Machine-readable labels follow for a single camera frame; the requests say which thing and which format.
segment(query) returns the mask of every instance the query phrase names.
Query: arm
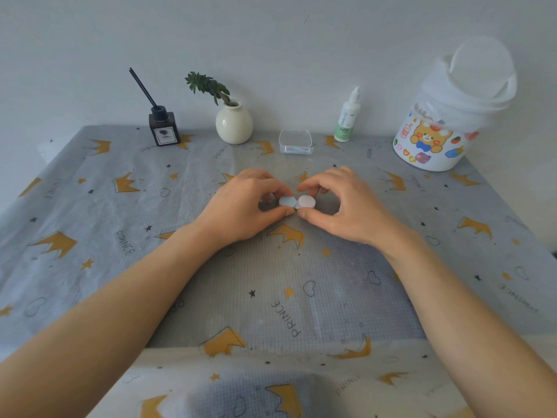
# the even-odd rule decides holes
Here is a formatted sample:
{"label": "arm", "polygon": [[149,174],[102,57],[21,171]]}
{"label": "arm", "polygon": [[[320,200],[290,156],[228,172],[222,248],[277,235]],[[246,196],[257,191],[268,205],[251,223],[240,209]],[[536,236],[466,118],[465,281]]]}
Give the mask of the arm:
{"label": "arm", "polygon": [[330,233],[379,249],[393,266],[433,349],[477,416],[550,416],[557,375],[457,278],[414,231],[401,224],[348,167],[305,180],[298,190],[332,190],[335,216],[301,208]]}
{"label": "arm", "polygon": [[289,207],[261,197],[292,191],[265,170],[244,170],[202,214],[66,312],[0,364],[0,416],[85,416],[141,353],[172,302],[213,253],[246,239]]}

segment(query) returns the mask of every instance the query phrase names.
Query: green bottle label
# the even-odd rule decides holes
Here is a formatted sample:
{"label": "green bottle label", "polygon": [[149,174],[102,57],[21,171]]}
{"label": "green bottle label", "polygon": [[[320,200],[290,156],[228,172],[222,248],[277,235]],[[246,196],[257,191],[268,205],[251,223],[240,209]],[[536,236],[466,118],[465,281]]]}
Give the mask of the green bottle label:
{"label": "green bottle label", "polygon": [[349,129],[348,127],[343,127],[337,124],[335,139],[338,140],[338,142],[348,142],[352,136],[352,129],[353,127]]}

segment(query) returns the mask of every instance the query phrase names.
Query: white ceramic vase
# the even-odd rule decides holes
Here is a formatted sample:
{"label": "white ceramic vase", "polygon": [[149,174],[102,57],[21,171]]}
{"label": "white ceramic vase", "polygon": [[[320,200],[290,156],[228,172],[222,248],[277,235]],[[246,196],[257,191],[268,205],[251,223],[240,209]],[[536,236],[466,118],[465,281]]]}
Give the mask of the white ceramic vase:
{"label": "white ceramic vase", "polygon": [[230,102],[236,105],[225,104],[217,114],[217,133],[228,144],[243,144],[254,131],[254,121],[241,102],[237,100],[230,100]]}

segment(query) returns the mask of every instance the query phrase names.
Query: hand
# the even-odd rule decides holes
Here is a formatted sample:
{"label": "hand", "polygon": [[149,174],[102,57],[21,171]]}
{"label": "hand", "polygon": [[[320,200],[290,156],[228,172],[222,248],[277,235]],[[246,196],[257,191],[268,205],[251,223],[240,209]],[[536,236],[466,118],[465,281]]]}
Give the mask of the hand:
{"label": "hand", "polygon": [[329,233],[382,250],[393,236],[408,228],[394,217],[375,196],[366,182],[351,168],[329,169],[303,181],[298,190],[316,197],[319,191],[332,190],[340,200],[340,209],[333,216],[313,208],[300,208],[298,215]]}
{"label": "hand", "polygon": [[285,216],[294,214],[291,207],[276,207],[267,212],[259,209],[259,201],[292,196],[292,190],[275,179],[267,170],[246,169],[227,182],[209,201],[193,222],[215,237],[220,247],[248,239]]}

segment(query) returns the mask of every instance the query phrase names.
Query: transparent lid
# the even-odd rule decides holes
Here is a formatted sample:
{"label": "transparent lid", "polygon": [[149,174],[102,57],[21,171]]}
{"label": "transparent lid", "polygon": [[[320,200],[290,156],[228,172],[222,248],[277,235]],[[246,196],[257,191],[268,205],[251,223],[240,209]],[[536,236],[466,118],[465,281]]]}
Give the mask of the transparent lid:
{"label": "transparent lid", "polygon": [[309,130],[282,130],[278,136],[280,151],[283,154],[305,154],[313,152]]}

